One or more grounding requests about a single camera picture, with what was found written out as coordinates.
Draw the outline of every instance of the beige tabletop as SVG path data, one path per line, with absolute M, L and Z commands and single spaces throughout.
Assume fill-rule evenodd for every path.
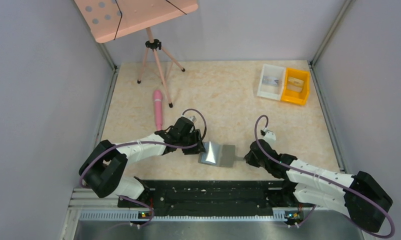
M 243 157 L 255 140 L 257 118 L 269 117 L 268 129 L 276 134 L 275 150 L 297 156 L 312 165 L 339 171 L 314 83 L 305 106 L 256 96 L 263 64 L 308 71 L 304 60 L 292 61 L 200 61 L 181 62 L 186 72 L 175 65 L 167 84 L 174 107 L 163 101 L 164 128 L 173 125 L 187 108 L 203 113 L 207 121 L 204 141 L 236 145 Z M 140 63 L 123 64 L 119 70 L 102 139 L 124 143 L 152 134 L 155 130 L 153 92 L 163 87 L 154 63 L 148 63 L 141 84 L 137 84 Z M 195 126 L 203 131 L 196 113 Z M 132 164 L 128 176 L 155 180 L 273 180 L 263 168 L 236 161 L 232 168 L 198 163 L 198 155 L 183 155 L 181 150 Z

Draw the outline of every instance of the plastic container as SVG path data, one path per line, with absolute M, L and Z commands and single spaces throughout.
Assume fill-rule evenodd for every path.
M 309 95 L 310 72 L 287 68 L 281 100 L 292 104 L 305 105 Z
M 283 94 L 285 75 L 285 67 L 264 64 L 256 95 L 280 101 Z

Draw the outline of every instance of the pink cylinder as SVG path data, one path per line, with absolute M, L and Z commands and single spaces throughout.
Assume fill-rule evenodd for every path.
M 155 104 L 155 124 L 156 130 L 162 130 L 162 92 L 155 90 L 153 92 L 153 102 Z

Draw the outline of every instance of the gray wall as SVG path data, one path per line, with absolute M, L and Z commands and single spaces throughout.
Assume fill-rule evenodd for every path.
M 401 0 L 357 0 L 317 72 L 348 168 L 392 197 L 401 240 Z
M 0 239 L 58 239 L 111 79 L 70 0 L 0 1 Z
M 199 0 L 195 12 L 156 25 L 152 32 L 179 61 L 310 60 L 343 2 Z M 141 62 L 147 38 L 141 30 L 106 46 L 118 64 Z

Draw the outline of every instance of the white bin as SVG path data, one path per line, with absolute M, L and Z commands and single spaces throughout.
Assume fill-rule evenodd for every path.
M 261 79 L 259 80 L 258 97 L 280 101 L 285 85 L 286 68 L 264 64 L 262 66 Z

